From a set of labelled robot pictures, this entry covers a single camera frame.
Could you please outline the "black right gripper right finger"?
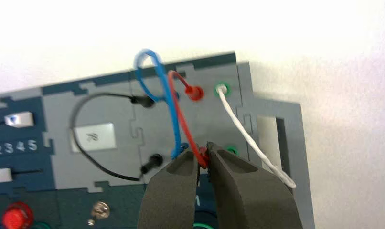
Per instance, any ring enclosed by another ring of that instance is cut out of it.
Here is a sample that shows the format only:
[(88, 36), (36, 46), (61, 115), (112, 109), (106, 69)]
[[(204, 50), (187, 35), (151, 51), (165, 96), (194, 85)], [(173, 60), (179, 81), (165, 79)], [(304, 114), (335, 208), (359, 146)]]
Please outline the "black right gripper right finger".
[(209, 177), (221, 229), (301, 229), (290, 189), (276, 175), (207, 143)]

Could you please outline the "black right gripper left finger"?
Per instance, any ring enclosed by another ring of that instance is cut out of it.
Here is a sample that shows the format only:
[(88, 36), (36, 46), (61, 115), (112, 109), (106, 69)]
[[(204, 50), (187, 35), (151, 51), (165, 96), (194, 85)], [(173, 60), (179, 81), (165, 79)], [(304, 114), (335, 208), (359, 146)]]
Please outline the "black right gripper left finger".
[(139, 211), (138, 229), (192, 229), (199, 164), (184, 151), (149, 181)]

